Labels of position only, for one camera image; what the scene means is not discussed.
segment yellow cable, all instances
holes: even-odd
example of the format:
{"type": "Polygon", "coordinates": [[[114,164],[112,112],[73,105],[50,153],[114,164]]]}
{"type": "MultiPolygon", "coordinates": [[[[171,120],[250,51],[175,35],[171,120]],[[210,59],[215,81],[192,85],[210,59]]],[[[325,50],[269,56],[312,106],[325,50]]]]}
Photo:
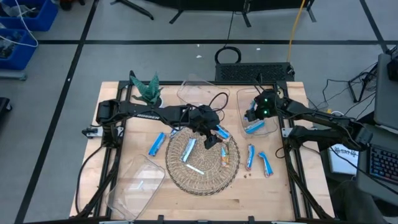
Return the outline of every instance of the yellow cable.
{"type": "Polygon", "coordinates": [[[296,31],[296,26],[297,26],[297,23],[299,22],[299,18],[300,18],[301,12],[303,11],[304,3],[305,3],[305,0],[303,0],[301,2],[300,10],[298,11],[298,14],[296,16],[296,21],[294,21],[292,34],[290,35],[289,52],[287,54],[287,62],[290,62],[290,54],[292,53],[292,42],[293,42],[293,39],[294,39],[294,33],[296,31]]]}

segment gray floor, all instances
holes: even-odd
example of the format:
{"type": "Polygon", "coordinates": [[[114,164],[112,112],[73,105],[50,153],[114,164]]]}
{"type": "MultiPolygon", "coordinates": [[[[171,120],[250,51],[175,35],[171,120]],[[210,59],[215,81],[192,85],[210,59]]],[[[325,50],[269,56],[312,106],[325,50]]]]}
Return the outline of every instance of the gray floor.
{"type": "MultiPolygon", "coordinates": [[[[52,29],[35,33],[37,38],[79,40],[93,2],[86,1],[86,6],[75,4],[70,12],[60,11],[52,29]]],[[[225,39],[228,34],[230,12],[184,12],[170,25],[176,10],[134,2],[153,13],[155,20],[122,4],[100,1],[87,39],[225,39]]],[[[383,38],[398,40],[396,0],[366,2],[383,38]]],[[[303,12],[296,39],[377,40],[359,1],[316,0],[313,13],[318,22],[312,23],[303,12]]],[[[253,12],[248,15],[252,28],[235,15],[230,39],[288,40],[296,14],[296,9],[253,12]]],[[[161,80],[184,80],[190,73],[214,80],[214,53],[222,46],[85,45],[25,222],[68,218],[87,142],[80,131],[92,120],[101,82],[125,80],[130,70],[143,80],[155,72],[161,80]]],[[[242,62],[284,62],[288,50],[287,45],[234,46],[242,51],[242,62]]],[[[76,45],[41,45],[26,68],[27,81],[0,80],[0,96],[10,98],[14,106],[0,130],[1,223],[13,223],[16,217],[75,50],[76,45]]],[[[326,78],[349,80],[376,62],[380,53],[378,45],[294,45],[291,61],[296,80],[304,82],[307,96],[318,104],[323,101],[326,78]]],[[[223,52],[220,61],[233,62],[235,57],[233,52],[223,52]]],[[[326,97],[344,88],[345,83],[331,83],[326,97]]],[[[349,115],[356,117],[370,100],[349,115]]],[[[352,105],[348,91],[329,102],[329,108],[343,113],[352,105]]]]}

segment artificial plant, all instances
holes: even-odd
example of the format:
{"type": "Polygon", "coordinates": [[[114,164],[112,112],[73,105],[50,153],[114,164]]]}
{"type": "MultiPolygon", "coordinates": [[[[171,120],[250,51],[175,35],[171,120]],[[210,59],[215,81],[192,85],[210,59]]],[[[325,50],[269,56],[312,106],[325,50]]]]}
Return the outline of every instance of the artificial plant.
{"type": "Polygon", "coordinates": [[[157,76],[157,73],[149,82],[148,86],[143,84],[136,77],[130,77],[131,81],[137,87],[139,93],[141,94],[141,96],[133,95],[132,97],[136,100],[146,102],[148,105],[155,105],[160,97],[160,91],[162,90],[162,88],[159,89],[159,77],[157,76]]]}

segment clear plastic bin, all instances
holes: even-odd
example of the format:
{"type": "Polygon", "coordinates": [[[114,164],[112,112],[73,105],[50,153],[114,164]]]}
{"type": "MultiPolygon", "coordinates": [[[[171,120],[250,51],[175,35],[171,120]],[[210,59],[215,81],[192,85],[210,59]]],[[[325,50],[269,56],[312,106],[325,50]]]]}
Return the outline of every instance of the clear plastic bin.
{"type": "MultiPolygon", "coordinates": [[[[195,106],[209,105],[210,101],[219,93],[226,93],[229,96],[228,88],[220,88],[209,82],[198,78],[194,74],[190,74],[185,80],[180,89],[177,91],[177,96],[180,98],[181,104],[190,103],[195,106]]],[[[226,97],[224,95],[218,96],[211,104],[212,109],[218,109],[225,105],[226,97]]]]}
{"type": "Polygon", "coordinates": [[[258,96],[259,92],[255,88],[245,88],[236,92],[236,98],[238,101],[238,116],[240,119],[241,128],[240,133],[244,138],[256,138],[256,137],[264,137],[270,133],[274,133],[278,130],[278,117],[266,118],[264,119],[265,125],[262,128],[259,128],[256,132],[249,134],[245,131],[245,128],[255,124],[259,120],[249,122],[244,119],[244,114],[246,110],[250,108],[250,105],[254,99],[254,97],[258,96]]]}
{"type": "Polygon", "coordinates": [[[136,156],[115,188],[107,194],[105,203],[121,218],[134,221],[155,195],[164,177],[163,168],[144,155],[136,156]]]}

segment keyboard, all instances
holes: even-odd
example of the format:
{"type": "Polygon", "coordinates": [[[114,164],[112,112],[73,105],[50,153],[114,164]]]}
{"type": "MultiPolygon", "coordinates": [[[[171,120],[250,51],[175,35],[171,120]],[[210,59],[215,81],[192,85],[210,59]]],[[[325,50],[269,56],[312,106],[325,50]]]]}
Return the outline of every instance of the keyboard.
{"type": "Polygon", "coordinates": [[[372,147],[369,159],[371,175],[398,185],[398,154],[372,147]]]}
{"type": "Polygon", "coordinates": [[[294,81],[287,74],[290,64],[283,63],[222,63],[216,66],[216,81],[252,82],[259,74],[264,82],[294,81]]]}

